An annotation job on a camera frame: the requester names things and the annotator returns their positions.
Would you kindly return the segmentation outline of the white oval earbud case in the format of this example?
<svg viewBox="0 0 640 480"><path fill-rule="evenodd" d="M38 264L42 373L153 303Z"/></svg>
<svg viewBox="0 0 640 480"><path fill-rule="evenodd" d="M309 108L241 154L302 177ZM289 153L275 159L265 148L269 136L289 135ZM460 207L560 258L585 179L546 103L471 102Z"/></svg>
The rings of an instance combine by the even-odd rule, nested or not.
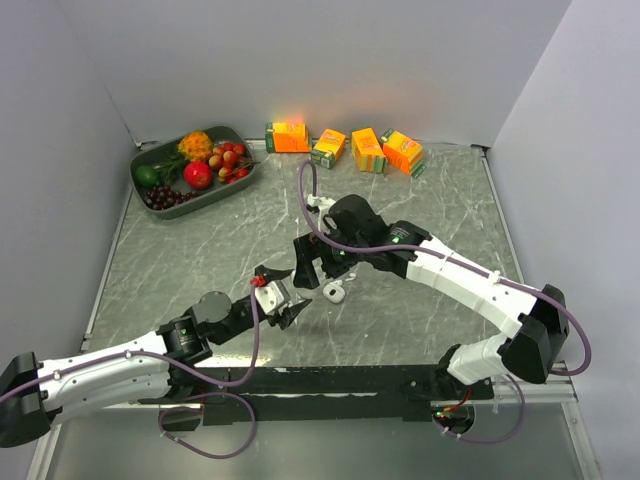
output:
<svg viewBox="0 0 640 480"><path fill-rule="evenodd" d="M312 300L315 294L313 289L293 287L296 297L303 300Z"/></svg>

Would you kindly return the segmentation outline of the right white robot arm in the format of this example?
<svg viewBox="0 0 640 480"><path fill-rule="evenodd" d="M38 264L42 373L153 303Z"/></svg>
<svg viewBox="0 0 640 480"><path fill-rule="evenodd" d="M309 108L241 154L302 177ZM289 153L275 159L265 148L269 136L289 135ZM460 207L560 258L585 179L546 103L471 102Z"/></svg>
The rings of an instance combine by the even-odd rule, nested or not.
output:
<svg viewBox="0 0 640 480"><path fill-rule="evenodd" d="M315 289L317 274L335 279L360 262L375 270L428 286L479 314L498 334L469 345L454 345L441 358L438 390L459 398L471 384L511 374L543 384L569 334L563 293L513 283L447 247L407 221L386 223L361 196L337 201L302 195L311 233L294 242L294 284Z"/></svg>

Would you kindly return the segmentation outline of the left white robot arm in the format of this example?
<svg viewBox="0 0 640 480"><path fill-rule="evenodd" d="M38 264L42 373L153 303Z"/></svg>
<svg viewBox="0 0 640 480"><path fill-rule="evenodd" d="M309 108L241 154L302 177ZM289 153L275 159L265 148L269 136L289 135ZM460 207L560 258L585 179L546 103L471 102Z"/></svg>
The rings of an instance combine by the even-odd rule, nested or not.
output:
<svg viewBox="0 0 640 480"><path fill-rule="evenodd" d="M15 356L1 373L1 445L21 446L83 413L140 400L192 398L198 380L215 379L196 365L266 321L288 328L310 304L291 296L289 271L259 267L249 294L237 301L211 291L157 330L114 347L58 360L32 352Z"/></svg>

